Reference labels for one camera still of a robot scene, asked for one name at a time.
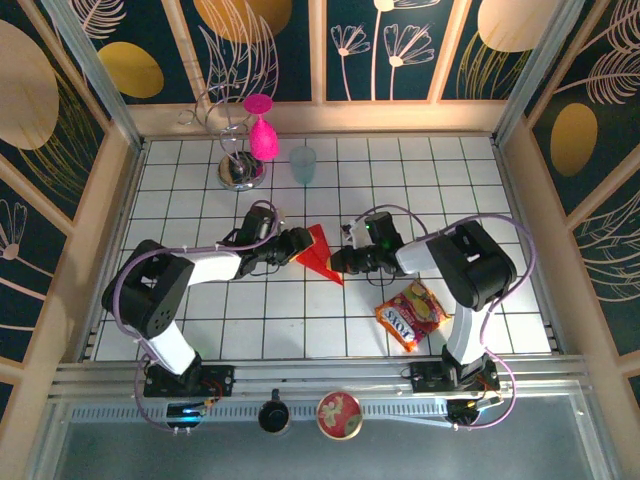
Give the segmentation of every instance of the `round tin can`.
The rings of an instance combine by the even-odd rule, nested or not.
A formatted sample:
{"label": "round tin can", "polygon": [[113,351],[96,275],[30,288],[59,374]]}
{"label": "round tin can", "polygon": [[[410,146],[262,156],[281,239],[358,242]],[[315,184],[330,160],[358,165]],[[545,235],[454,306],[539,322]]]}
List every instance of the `round tin can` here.
{"label": "round tin can", "polygon": [[316,421],[327,437],[333,440],[349,440],[362,428],[360,402],[346,392],[331,392],[320,400]]}

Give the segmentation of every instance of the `glass cup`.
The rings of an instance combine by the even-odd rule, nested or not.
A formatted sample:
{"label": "glass cup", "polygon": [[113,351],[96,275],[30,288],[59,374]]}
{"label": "glass cup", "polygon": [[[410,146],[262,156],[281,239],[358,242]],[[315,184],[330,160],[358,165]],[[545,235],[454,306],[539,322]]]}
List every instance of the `glass cup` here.
{"label": "glass cup", "polygon": [[296,182],[307,185],[316,171],[316,152],[309,147],[296,147],[289,153],[289,165]]}

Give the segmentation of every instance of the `white tile surface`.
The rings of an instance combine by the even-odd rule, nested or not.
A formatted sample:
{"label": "white tile surface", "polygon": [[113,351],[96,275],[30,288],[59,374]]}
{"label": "white tile surface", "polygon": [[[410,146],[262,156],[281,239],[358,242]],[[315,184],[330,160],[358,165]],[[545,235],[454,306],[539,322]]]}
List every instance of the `white tile surface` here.
{"label": "white tile surface", "polygon": [[515,353],[548,353],[549,340],[539,314],[506,315]]}
{"label": "white tile surface", "polygon": [[464,160],[437,161],[436,172],[440,185],[469,185],[467,163]]}
{"label": "white tile surface", "polygon": [[370,187],[369,162],[339,162],[338,175],[341,187]]}
{"label": "white tile surface", "polygon": [[303,358],[304,319],[268,319],[264,324],[264,358]]}
{"label": "white tile surface", "polygon": [[169,206],[171,192],[139,192],[131,218],[164,218]]}
{"label": "white tile surface", "polygon": [[406,185],[438,185],[435,165],[431,160],[402,162]]}
{"label": "white tile surface", "polygon": [[279,138],[280,153],[275,158],[276,162],[289,162],[289,153],[296,147],[304,146],[304,138]]}
{"label": "white tile surface", "polygon": [[225,320],[222,338],[223,360],[262,358],[264,320]]}
{"label": "white tile surface", "polygon": [[371,188],[340,189],[340,211],[343,215],[360,215],[372,207],[373,190]]}
{"label": "white tile surface", "polygon": [[381,357],[389,353],[387,331],[374,317],[347,318],[347,354],[354,357]]}
{"label": "white tile surface", "polygon": [[215,319],[224,318],[224,308],[227,298],[227,284],[200,283],[189,287],[187,298],[187,319]]}
{"label": "white tile surface", "polygon": [[147,165],[142,172],[140,190],[171,190],[175,165]]}
{"label": "white tile surface", "polygon": [[371,176],[374,187],[398,187],[404,188],[404,172],[402,162],[371,162]]}
{"label": "white tile surface", "polygon": [[304,317],[304,282],[267,282],[266,318]]}
{"label": "white tile surface", "polygon": [[97,361],[135,360],[138,344],[124,335],[115,321],[103,322],[100,344],[96,352]]}
{"label": "white tile surface", "polygon": [[383,303],[382,287],[363,280],[344,282],[345,311],[347,317],[375,315],[375,308]]}
{"label": "white tile surface", "polygon": [[273,188],[300,188],[301,185],[296,182],[291,172],[289,161],[278,162],[273,164]]}
{"label": "white tile surface", "polygon": [[316,152],[318,162],[332,162],[338,159],[338,143],[335,138],[307,138],[307,147]]}
{"label": "white tile surface", "polygon": [[407,194],[412,213],[442,213],[438,187],[407,187]]}
{"label": "white tile surface", "polygon": [[338,138],[338,160],[369,160],[366,138]]}
{"label": "white tile surface", "polygon": [[539,312],[540,308],[531,286],[531,280],[524,282],[518,290],[506,298],[502,302],[502,309],[506,314]]}
{"label": "white tile surface", "polygon": [[434,160],[464,160],[458,137],[430,137]]}
{"label": "white tile surface", "polygon": [[189,320],[184,322],[184,338],[203,360],[219,360],[223,320]]}
{"label": "white tile surface", "polygon": [[374,187],[373,199],[376,205],[398,205],[408,208],[407,189],[405,187]]}
{"label": "white tile surface", "polygon": [[[229,148],[229,151],[233,151],[233,145],[231,144],[231,142],[227,142],[227,143],[229,143],[229,146],[227,147]],[[222,148],[220,141],[214,140],[213,146],[211,147],[211,156],[209,157],[209,161],[211,163],[220,163],[220,160],[226,157],[226,155],[227,153]]]}
{"label": "white tile surface", "polygon": [[497,243],[517,243],[518,233],[516,227],[509,225],[503,220],[485,218],[482,220],[482,226],[487,231],[491,238]]}
{"label": "white tile surface", "polygon": [[335,215],[338,206],[337,188],[307,188],[307,215]]}
{"label": "white tile surface", "polygon": [[198,247],[215,245],[233,229],[233,218],[202,218],[198,230]]}
{"label": "white tile surface", "polygon": [[253,205],[258,200],[270,201],[271,190],[254,189],[238,193],[238,207],[236,209],[236,217],[244,218],[247,212],[251,209],[251,205]]}
{"label": "white tile surface", "polygon": [[201,190],[207,182],[208,165],[178,165],[174,190]]}
{"label": "white tile surface", "polygon": [[342,287],[330,281],[306,282],[307,318],[344,316]]}
{"label": "white tile surface", "polygon": [[518,243],[512,243],[509,245],[500,245],[504,252],[509,256],[513,264],[516,266],[516,272],[519,277],[524,275],[527,270],[527,262],[522,252],[522,247]]}
{"label": "white tile surface", "polygon": [[182,142],[180,140],[151,142],[147,165],[175,165]]}
{"label": "white tile surface", "polygon": [[431,160],[429,137],[400,137],[403,160]]}
{"label": "white tile surface", "polygon": [[371,160],[400,160],[400,145],[397,138],[370,138]]}
{"label": "white tile surface", "polygon": [[316,162],[316,170],[309,187],[337,187],[338,186],[338,163],[337,162]]}
{"label": "white tile surface", "polygon": [[274,190],[271,202],[285,217],[304,216],[304,197],[304,188],[287,188]]}
{"label": "white tile surface", "polygon": [[167,218],[199,218],[203,197],[202,190],[174,190],[169,199]]}
{"label": "white tile surface", "polygon": [[307,318],[306,356],[308,358],[344,357],[345,321],[343,318]]}
{"label": "white tile surface", "polygon": [[199,218],[170,218],[164,225],[162,245],[165,247],[193,247],[196,244]]}
{"label": "white tile surface", "polygon": [[460,143],[467,160],[481,160],[493,158],[493,150],[489,137],[461,137]]}
{"label": "white tile surface", "polygon": [[202,204],[203,217],[233,217],[238,194],[228,190],[207,190]]}
{"label": "white tile surface", "polygon": [[513,353],[504,315],[493,315],[489,319],[484,340],[493,353]]}
{"label": "white tile surface", "polygon": [[445,213],[476,213],[476,200],[471,187],[441,187]]}
{"label": "white tile surface", "polygon": [[209,163],[211,140],[185,140],[178,163]]}
{"label": "white tile surface", "polygon": [[226,318],[264,318],[265,284],[229,283]]}
{"label": "white tile surface", "polygon": [[162,238],[164,220],[131,220],[124,248],[133,250],[142,240]]}
{"label": "white tile surface", "polygon": [[473,185],[502,185],[495,160],[467,162],[467,168]]}
{"label": "white tile surface", "polygon": [[[259,189],[241,194],[223,190],[217,181],[216,162],[223,156],[219,142],[213,142],[209,158],[205,152],[209,140],[200,144],[185,141],[186,149],[179,141],[153,142],[145,183],[148,188],[141,185],[120,264],[141,240],[147,238],[165,244],[193,244],[197,236],[199,246],[212,245],[226,236],[234,225],[241,225],[246,211],[257,199],[272,199],[276,203],[286,216],[284,228],[323,225],[332,252],[342,243],[341,223],[348,223],[373,207],[374,193],[377,204],[406,205],[408,197],[411,209],[426,223],[429,231],[441,229],[445,221],[450,224],[473,214],[476,196],[485,211],[509,212],[486,139],[463,140],[468,160],[464,161],[455,137],[434,137],[437,163],[431,159],[432,145],[427,137],[372,137],[370,140],[308,139],[308,146],[318,155],[318,163],[314,181],[303,189],[293,180],[288,153],[295,146],[303,145],[305,140],[281,139],[281,154],[275,163],[267,166],[269,174],[275,172],[273,181],[268,177]],[[371,145],[375,152],[372,150],[373,161],[370,162]],[[341,155],[338,162],[337,148]],[[339,178],[339,168],[344,179]],[[468,186],[469,177],[474,190]],[[205,178],[208,182],[206,194]],[[341,180],[341,188],[338,188],[338,180]],[[345,186],[345,183],[354,182],[365,182],[366,186]],[[441,193],[447,203],[446,218]],[[305,205],[307,217],[304,216]],[[172,210],[166,218],[168,209]],[[422,234],[408,215],[393,210],[391,213],[405,241],[410,241],[414,232]],[[522,273],[524,260],[515,229],[498,220],[486,220],[483,224],[514,257],[519,273]],[[347,354],[414,357],[431,352],[439,355],[451,331],[452,323],[449,322],[409,354],[377,324],[373,313],[375,307],[401,291],[411,277],[396,279],[383,287],[381,279],[388,283],[391,277],[381,276],[378,272],[372,275],[372,281],[378,286],[372,287],[364,280],[364,275],[347,276],[346,286],[342,287],[305,270],[295,261],[278,272],[274,267],[269,267],[269,271],[273,273],[245,276],[231,283],[200,284],[188,289],[175,318],[181,326],[182,319],[186,318],[185,336],[205,359],[322,358]],[[266,272],[265,264],[259,265],[254,273],[262,272]],[[453,313],[455,301],[439,272],[420,272],[420,276],[445,309]],[[227,290],[230,293],[228,303]],[[511,320],[507,328],[509,320],[505,320],[505,315],[494,317],[495,331],[488,334],[487,341],[497,353],[511,352],[513,335],[510,337],[509,333],[512,324],[515,335],[519,335],[513,344],[517,345],[516,352],[548,351],[545,327],[541,326],[530,283],[504,303],[501,313],[503,311],[506,317],[517,317],[518,322]],[[98,360],[135,358],[136,351],[123,347],[123,341],[128,340],[120,332],[110,334],[108,329],[103,344],[95,347]],[[110,349],[113,342],[116,342],[115,347]]]}
{"label": "white tile surface", "polygon": [[502,187],[473,187],[481,213],[509,213],[509,202]]}

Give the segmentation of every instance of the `chip bag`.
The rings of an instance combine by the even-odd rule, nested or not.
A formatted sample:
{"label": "chip bag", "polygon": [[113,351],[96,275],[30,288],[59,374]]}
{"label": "chip bag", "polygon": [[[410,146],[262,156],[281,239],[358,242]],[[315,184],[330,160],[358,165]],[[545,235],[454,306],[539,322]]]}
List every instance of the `chip bag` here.
{"label": "chip bag", "polygon": [[376,318],[407,352],[451,318],[431,290],[419,280],[376,308]]}

